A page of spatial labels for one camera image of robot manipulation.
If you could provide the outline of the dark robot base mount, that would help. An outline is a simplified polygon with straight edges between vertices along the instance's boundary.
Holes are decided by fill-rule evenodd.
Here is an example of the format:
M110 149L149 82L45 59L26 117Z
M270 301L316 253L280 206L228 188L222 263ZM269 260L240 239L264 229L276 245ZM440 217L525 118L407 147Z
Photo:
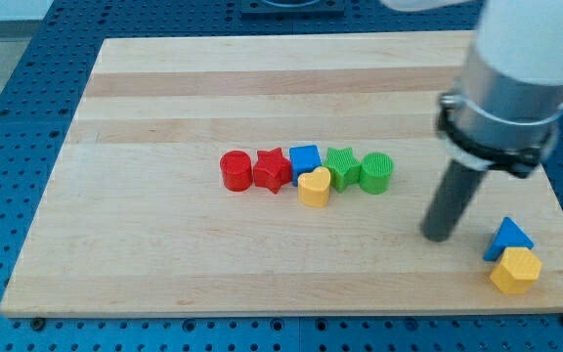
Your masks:
M243 17L342 15L345 0L238 0Z

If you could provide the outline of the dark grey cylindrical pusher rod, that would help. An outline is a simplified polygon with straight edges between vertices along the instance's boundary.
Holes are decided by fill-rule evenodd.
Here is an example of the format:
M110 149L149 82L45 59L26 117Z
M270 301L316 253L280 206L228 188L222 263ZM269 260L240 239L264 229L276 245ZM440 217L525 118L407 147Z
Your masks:
M420 230L428 240L448 240L487 172L452 160L427 208Z

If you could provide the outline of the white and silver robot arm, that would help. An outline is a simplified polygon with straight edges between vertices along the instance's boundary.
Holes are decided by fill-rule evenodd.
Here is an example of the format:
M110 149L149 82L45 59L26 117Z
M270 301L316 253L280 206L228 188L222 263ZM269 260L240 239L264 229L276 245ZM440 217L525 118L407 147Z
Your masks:
M485 2L461 72L439 98L451 156L420 225L447 240L486 173L528 177L555 148L563 114L563 1Z

